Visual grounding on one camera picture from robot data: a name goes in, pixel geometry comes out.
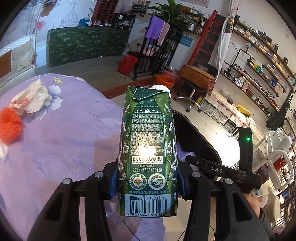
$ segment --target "white curtain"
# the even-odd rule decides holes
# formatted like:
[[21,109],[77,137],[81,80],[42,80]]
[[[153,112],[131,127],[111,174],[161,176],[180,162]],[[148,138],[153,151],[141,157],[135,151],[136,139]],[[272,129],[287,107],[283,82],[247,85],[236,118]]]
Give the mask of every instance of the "white curtain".
[[227,28],[229,28],[229,25],[227,24],[230,19],[234,18],[239,6],[239,2],[240,0],[230,0],[229,11],[228,11],[229,16],[225,19],[223,23],[221,34],[219,36],[218,41],[216,42],[216,45],[214,47],[214,50],[212,52],[212,55],[209,61],[209,64],[214,66],[218,70],[218,74],[222,69],[222,65],[229,47],[230,38],[232,34],[232,30],[230,32],[226,31]]

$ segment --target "barcode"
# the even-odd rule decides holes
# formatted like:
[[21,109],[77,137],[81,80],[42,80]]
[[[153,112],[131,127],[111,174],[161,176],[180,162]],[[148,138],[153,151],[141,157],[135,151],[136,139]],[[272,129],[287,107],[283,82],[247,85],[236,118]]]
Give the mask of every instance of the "barcode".
[[170,194],[125,194],[126,216],[165,217],[170,215]]

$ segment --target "cabinet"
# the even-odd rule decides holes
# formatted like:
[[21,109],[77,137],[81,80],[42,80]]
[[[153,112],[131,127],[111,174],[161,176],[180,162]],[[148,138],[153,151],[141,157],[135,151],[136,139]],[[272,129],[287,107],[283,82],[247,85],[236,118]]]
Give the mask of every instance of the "cabinet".
[[118,0],[98,0],[91,19],[92,26],[105,26],[111,23]]

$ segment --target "orange mesh bag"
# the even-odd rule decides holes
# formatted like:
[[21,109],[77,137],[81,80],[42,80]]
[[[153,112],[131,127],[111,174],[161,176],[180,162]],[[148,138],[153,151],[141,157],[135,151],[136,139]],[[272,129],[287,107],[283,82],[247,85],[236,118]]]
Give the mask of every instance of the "orange mesh bag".
[[0,139],[5,145],[9,145],[22,134],[22,120],[9,107],[0,111]]

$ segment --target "white bottle cap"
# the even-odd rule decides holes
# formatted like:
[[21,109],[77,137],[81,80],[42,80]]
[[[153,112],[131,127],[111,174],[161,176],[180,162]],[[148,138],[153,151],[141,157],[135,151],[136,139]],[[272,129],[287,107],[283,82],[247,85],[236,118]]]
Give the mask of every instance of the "white bottle cap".
[[154,85],[150,89],[167,91],[170,95],[170,89],[164,85]]

